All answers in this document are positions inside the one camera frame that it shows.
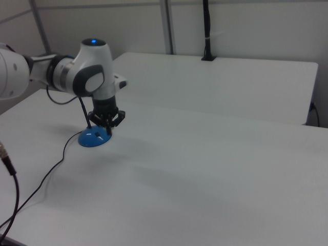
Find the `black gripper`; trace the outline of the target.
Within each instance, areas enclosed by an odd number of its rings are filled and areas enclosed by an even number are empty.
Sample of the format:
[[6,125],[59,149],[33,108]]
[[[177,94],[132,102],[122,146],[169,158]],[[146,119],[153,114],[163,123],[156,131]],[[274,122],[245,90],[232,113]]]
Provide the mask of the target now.
[[92,102],[93,111],[88,113],[89,120],[99,127],[107,128],[107,135],[112,135],[112,129],[125,119],[126,112],[118,110],[115,96],[104,100],[93,98]]

